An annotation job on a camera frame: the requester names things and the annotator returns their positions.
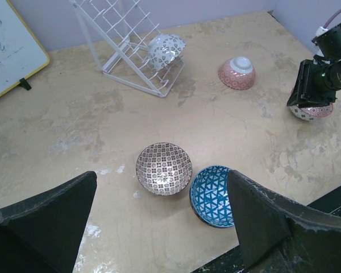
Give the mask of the brown lattice pattern bowl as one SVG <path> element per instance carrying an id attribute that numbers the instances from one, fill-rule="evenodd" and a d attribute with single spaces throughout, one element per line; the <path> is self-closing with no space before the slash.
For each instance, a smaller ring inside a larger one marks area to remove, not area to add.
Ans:
<path id="1" fill-rule="evenodd" d="M 159 142 L 146 147 L 136 161 L 136 177 L 149 192 L 171 196 L 185 189 L 193 167 L 189 155 L 180 146 Z"/>

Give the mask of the black floral pattern bowl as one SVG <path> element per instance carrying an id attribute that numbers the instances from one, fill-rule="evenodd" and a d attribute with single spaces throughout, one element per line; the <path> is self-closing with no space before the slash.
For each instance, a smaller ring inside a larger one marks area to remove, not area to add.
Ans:
<path id="1" fill-rule="evenodd" d="M 148 65 L 153 72 L 167 67 L 180 56 L 186 41 L 175 34 L 158 34 L 148 44 Z"/>

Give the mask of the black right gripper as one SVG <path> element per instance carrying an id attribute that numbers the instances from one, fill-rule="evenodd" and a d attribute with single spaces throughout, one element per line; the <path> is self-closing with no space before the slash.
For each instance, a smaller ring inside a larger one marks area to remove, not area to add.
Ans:
<path id="1" fill-rule="evenodd" d="M 336 101 L 336 89 L 328 81 L 330 67 L 323 61 L 303 60 L 286 105 L 307 108 L 333 104 Z"/>

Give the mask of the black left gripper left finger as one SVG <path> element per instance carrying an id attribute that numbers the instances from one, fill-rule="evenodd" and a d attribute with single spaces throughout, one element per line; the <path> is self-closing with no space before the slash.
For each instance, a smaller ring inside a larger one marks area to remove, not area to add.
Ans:
<path id="1" fill-rule="evenodd" d="M 0 272 L 72 272 L 97 189 L 87 171 L 0 209 Z"/>

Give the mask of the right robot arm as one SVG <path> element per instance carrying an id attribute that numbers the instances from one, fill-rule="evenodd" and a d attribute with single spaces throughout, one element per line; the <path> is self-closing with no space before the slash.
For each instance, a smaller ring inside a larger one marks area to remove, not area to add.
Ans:
<path id="1" fill-rule="evenodd" d="M 323 55 L 314 55 L 312 60 L 300 63 L 295 86 L 286 103 L 288 107 L 329 106 L 341 90 L 341 23 L 312 42 Z"/>

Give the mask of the white wire dish rack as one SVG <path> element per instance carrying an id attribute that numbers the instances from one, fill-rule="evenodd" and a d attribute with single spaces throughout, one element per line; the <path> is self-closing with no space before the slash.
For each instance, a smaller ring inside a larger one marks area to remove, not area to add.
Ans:
<path id="1" fill-rule="evenodd" d="M 97 67 L 108 78 L 142 92 L 164 98 L 181 74 L 184 50 L 158 72 L 148 65 L 148 44 L 160 31 L 143 11 L 140 1 L 71 1 Z M 102 63 L 90 37 L 92 27 L 114 50 Z"/>

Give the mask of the red diamond dot bowl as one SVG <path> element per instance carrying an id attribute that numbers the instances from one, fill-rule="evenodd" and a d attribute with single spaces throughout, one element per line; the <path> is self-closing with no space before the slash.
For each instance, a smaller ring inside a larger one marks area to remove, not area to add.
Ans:
<path id="1" fill-rule="evenodd" d="M 323 107 L 306 107 L 306 108 L 300 108 L 297 105 L 290 106 L 290 111 L 293 115 L 295 115 L 297 118 L 304 120 L 304 121 L 314 121 L 321 118 L 326 118 L 332 114 L 334 111 L 333 104 L 330 104 L 329 106 L 323 106 Z"/>

